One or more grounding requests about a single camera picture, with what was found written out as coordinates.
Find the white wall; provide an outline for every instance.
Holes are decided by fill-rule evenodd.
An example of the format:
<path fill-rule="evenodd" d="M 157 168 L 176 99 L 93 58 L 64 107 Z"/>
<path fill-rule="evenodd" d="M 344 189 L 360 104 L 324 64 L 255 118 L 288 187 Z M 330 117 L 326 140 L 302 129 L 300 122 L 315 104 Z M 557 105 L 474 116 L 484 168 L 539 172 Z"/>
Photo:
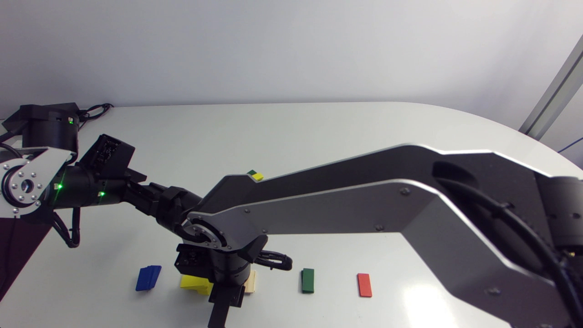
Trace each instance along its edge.
<path fill-rule="evenodd" d="M 397 100 L 518 128 L 583 31 L 554 0 L 0 2 L 0 109 Z"/>
<path fill-rule="evenodd" d="M 551 175 L 583 177 L 517 131 L 421 104 L 116 108 L 85 126 L 80 150 L 101 133 L 136 147 L 131 168 L 149 182 L 199 195 L 227 174 L 255 169 L 270 178 L 404 142 L 492 149 Z M 206 326 L 211 304 L 178 287 L 180 239 L 154 218 L 127 204 L 86 208 L 81 234 L 73 250 L 48 234 L 0 303 L 0 327 Z M 508 327 L 449 295 L 400 235 L 270 236 L 267 249 L 290 255 L 294 270 L 258 267 L 257 292 L 230 311 L 227 327 Z M 139 268 L 152 264 L 163 266 L 156 287 L 136 292 Z M 315 268 L 314 295 L 298 291 L 303 267 Z M 359 272 L 371 274 L 371 299 L 357 296 Z"/>

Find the blue block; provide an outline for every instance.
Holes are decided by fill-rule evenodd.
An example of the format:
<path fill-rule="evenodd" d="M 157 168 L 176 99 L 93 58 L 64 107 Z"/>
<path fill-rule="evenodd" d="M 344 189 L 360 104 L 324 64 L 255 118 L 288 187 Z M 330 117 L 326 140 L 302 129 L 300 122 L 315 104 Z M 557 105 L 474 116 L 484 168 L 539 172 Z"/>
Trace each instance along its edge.
<path fill-rule="evenodd" d="M 140 269 L 136 291 L 148 291 L 156 285 L 160 275 L 161 266 L 147 266 Z"/>

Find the metal bracket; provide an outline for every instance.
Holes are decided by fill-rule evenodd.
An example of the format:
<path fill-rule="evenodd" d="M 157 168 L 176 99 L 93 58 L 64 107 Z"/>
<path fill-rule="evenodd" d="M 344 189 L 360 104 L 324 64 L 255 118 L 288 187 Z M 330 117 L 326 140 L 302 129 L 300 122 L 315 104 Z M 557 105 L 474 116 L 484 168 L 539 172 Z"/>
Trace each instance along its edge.
<path fill-rule="evenodd" d="M 14 158 L 0 163 L 4 171 L 0 217 L 20 218 L 34 212 L 41 205 L 41 195 L 70 155 L 68 150 L 46 147 L 32 160 Z"/>

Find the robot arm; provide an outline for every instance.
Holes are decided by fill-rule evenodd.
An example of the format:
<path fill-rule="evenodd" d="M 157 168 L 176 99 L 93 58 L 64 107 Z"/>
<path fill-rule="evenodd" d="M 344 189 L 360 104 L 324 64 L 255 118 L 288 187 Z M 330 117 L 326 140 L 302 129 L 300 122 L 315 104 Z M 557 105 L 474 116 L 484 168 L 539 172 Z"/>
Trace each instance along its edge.
<path fill-rule="evenodd" d="M 547 177 L 491 152 L 409 145 L 260 182 L 226 176 L 201 198 L 141 185 L 146 177 L 128 169 L 134 148 L 109 136 L 75 166 L 63 165 L 71 149 L 55 148 L 65 147 L 6 156 L 0 211 L 62 233 L 49 214 L 73 208 L 73 238 L 61 236 L 75 247 L 81 207 L 131 203 L 183 239 L 181 273 L 215 282 L 211 328 L 241 306 L 250 263 L 291 269 L 287 256 L 263 250 L 268 235 L 383 232 L 402 233 L 451 294 L 515 327 L 583 327 L 583 184 L 575 178 Z M 38 184 L 37 200 L 17 202 Z"/>

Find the robotic arm link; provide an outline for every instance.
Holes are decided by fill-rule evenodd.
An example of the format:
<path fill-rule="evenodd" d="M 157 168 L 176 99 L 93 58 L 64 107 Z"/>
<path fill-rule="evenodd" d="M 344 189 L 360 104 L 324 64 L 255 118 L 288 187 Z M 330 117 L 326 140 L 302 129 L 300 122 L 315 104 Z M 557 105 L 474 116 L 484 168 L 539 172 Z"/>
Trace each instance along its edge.
<path fill-rule="evenodd" d="M 400 232 L 451 294 L 514 327 L 583 328 L 583 183 L 574 177 L 493 152 L 404 145 L 260 182 L 225 176 L 201 198 L 142 185 L 146 176 L 128 168 L 134 147 L 108 135 L 69 165 L 75 110 L 21 106 L 3 123 L 23 134 L 23 148 L 0 152 L 2 296 L 51 227 L 77 247 L 82 207 L 127 202 L 182 238 L 180 273 L 215 283 L 210 328 L 241 306 L 251 263 L 292 268 L 263 249 L 268 234 L 382 232 Z M 73 209 L 71 235 L 59 208 Z"/>

